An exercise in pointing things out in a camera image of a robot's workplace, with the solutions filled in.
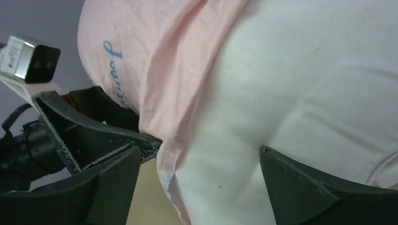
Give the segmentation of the white pillow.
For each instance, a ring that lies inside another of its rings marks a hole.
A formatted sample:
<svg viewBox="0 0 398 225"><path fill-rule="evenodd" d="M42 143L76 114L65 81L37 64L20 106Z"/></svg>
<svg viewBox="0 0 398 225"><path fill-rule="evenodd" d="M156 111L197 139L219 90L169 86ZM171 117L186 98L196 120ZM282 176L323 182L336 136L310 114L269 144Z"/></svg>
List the white pillow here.
<svg viewBox="0 0 398 225"><path fill-rule="evenodd" d="M398 186L398 3L251 0L210 70L176 183L193 225L273 225L266 145Z"/></svg>

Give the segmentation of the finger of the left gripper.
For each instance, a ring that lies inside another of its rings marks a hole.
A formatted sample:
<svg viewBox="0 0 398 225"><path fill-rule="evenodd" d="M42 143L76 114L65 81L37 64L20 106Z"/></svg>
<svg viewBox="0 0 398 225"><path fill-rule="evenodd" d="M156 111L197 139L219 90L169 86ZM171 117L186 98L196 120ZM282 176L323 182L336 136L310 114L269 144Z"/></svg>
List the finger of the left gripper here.
<svg viewBox="0 0 398 225"><path fill-rule="evenodd" d="M69 98L71 106L95 121L134 132L139 131L139 116L133 110L119 106L99 86L71 91Z"/></svg>

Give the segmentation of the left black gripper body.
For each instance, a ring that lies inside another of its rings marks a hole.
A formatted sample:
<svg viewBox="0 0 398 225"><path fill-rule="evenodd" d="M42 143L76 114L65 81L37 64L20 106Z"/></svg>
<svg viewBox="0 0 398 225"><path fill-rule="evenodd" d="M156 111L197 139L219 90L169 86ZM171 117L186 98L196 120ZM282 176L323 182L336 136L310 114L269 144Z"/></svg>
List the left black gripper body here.
<svg viewBox="0 0 398 225"><path fill-rule="evenodd" d="M69 94L38 94L33 104L38 119L22 128L22 175L45 176L66 168L78 174L130 148L140 149L140 160L156 157L161 140L95 121L70 104Z"/></svg>

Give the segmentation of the pink pillow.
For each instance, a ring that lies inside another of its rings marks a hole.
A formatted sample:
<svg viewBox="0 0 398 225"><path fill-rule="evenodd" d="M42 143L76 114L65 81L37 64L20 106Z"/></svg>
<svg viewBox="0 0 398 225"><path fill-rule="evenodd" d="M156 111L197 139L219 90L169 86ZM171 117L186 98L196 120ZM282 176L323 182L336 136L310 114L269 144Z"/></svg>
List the pink pillow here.
<svg viewBox="0 0 398 225"><path fill-rule="evenodd" d="M86 0L78 51L92 82L162 141L157 170L185 225L175 172L212 62L244 0Z"/></svg>

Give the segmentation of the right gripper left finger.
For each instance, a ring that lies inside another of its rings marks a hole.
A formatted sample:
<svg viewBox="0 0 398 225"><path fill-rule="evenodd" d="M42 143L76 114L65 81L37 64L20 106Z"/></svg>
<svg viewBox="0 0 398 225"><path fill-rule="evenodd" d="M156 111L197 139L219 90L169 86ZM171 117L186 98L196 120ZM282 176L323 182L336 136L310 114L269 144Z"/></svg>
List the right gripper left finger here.
<svg viewBox="0 0 398 225"><path fill-rule="evenodd" d="M140 169L140 149L31 192L0 195L2 225L124 225Z"/></svg>

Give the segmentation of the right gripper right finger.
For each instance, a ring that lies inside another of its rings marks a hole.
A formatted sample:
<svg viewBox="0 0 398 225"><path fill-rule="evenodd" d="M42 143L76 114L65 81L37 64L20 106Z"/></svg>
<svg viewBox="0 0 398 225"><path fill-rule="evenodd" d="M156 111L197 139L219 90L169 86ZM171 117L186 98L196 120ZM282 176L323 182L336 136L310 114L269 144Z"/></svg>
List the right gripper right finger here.
<svg viewBox="0 0 398 225"><path fill-rule="evenodd" d="M395 225L396 190L371 187L312 168L270 148L260 165L278 225Z"/></svg>

